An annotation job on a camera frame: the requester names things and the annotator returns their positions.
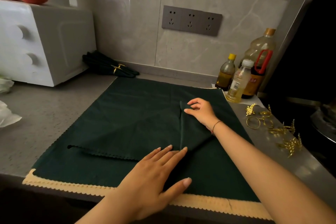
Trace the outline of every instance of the white microwave oven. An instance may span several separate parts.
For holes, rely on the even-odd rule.
[[[94,50],[90,11],[0,0],[0,75],[55,86],[87,69],[82,55]]]

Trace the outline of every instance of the red bottle handle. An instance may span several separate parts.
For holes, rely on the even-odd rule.
[[[261,66],[261,69],[258,69],[258,68],[257,68],[257,64],[258,64],[259,59],[260,59],[260,57],[261,57],[261,55],[262,55],[263,52],[267,52],[267,54],[266,54],[266,58],[265,58],[265,60],[264,60],[264,63],[263,63],[262,66]],[[256,61],[255,64],[254,64],[254,69],[257,71],[258,74],[263,74],[263,73],[265,72],[266,67],[267,67],[267,65],[268,65],[268,62],[270,61],[270,59],[271,59],[271,57],[272,57],[272,54],[273,54],[273,51],[271,51],[271,50],[262,50],[262,51],[259,53],[259,56],[258,56],[258,58],[257,58],[257,61]]]

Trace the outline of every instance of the person's right hand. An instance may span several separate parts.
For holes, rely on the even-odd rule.
[[[195,98],[188,102],[192,109],[184,109],[184,112],[194,116],[200,123],[212,130],[213,126],[219,121],[212,110],[211,104],[201,98]]]

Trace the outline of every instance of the hand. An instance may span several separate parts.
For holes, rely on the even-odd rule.
[[[162,151],[160,148],[153,150],[107,196],[124,205],[123,209],[127,211],[124,214],[129,217],[127,221],[140,220],[161,211],[191,184],[191,178],[186,178],[162,191],[170,172],[187,153],[187,147],[181,151],[171,149],[170,145]]]
[[[195,98],[188,102],[193,109],[184,109],[184,112],[194,116],[200,123],[212,130],[213,126],[219,121],[212,110],[211,104],[201,98]]]

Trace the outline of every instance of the barcode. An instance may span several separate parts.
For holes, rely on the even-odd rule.
[[[239,84],[240,84],[240,82],[233,81],[232,84],[231,84],[231,89],[233,89],[233,90],[237,90]]]

